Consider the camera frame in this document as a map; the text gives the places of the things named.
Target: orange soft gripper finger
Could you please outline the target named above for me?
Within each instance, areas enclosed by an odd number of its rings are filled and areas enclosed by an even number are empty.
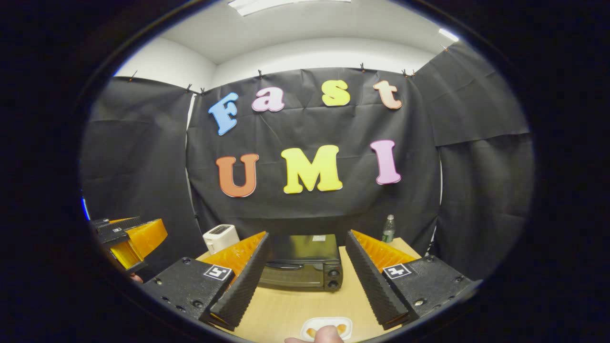
[[[385,242],[374,239],[358,231],[351,230],[362,248],[367,252],[371,258],[375,267],[379,272],[383,272],[383,268],[390,267],[391,265],[397,265],[400,263],[407,263],[416,260],[415,257],[403,253],[402,251],[392,248]]]
[[[231,245],[228,248],[222,249],[218,253],[203,259],[201,262],[208,264],[215,264],[221,267],[231,268],[235,273],[235,277],[230,284],[237,279],[242,270],[246,267],[246,264],[252,257],[252,254],[259,246],[260,240],[262,240],[266,231],[257,233],[254,236],[248,237],[240,242]]]

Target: wooden table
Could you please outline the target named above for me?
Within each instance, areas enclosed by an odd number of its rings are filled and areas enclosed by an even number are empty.
[[[421,258],[402,239],[389,243],[415,258]],[[345,343],[370,339],[386,332],[368,303],[345,247],[339,247],[343,264],[343,284],[337,292],[294,292],[257,287],[240,325],[234,332],[218,328],[256,343],[283,343],[285,338],[301,337],[301,327],[314,317],[347,317],[353,322],[351,337]],[[209,252],[197,260],[202,261]]]

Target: black curtain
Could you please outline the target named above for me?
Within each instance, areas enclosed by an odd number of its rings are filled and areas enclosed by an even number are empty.
[[[351,100],[327,107],[321,86],[344,80]],[[381,102],[373,84],[387,80],[398,88],[402,108]],[[265,87],[284,91],[285,108],[255,112],[251,104]],[[223,136],[208,113],[227,94],[235,92],[237,124]],[[378,164],[369,144],[394,140],[396,170],[402,180],[380,186]],[[281,152],[301,148],[312,161],[322,145],[336,145],[337,169],[343,189],[306,189],[285,194],[286,161]],[[257,186],[246,198],[225,195],[218,183],[219,157],[233,156],[235,184],[245,182],[243,154],[256,153]],[[260,231],[286,234],[337,235],[340,245],[355,229],[380,239],[388,214],[396,218],[397,235],[423,253],[436,224],[440,197],[439,155],[434,146],[422,97],[410,79],[385,71],[317,68],[267,74],[233,82],[198,96],[188,128],[187,169],[193,201],[203,232],[219,223],[234,224],[241,239]]]
[[[525,224],[534,187],[528,124],[502,76],[464,43],[413,79],[442,162],[436,253],[470,278],[486,278]]]
[[[206,250],[184,169],[191,97],[161,82],[113,78],[85,130],[80,167],[91,219],[161,218],[167,230],[138,273],[144,278]]]

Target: food on plate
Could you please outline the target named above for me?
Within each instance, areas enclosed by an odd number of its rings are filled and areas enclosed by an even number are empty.
[[[345,325],[345,324],[339,324],[339,326],[337,326],[337,331],[339,332],[339,336],[341,336],[345,332],[345,329],[347,329],[347,325]]]

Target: toaster oven door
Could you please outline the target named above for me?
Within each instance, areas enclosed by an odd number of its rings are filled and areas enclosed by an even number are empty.
[[[286,289],[324,289],[324,266],[313,264],[284,264],[268,262],[259,280],[260,286]]]

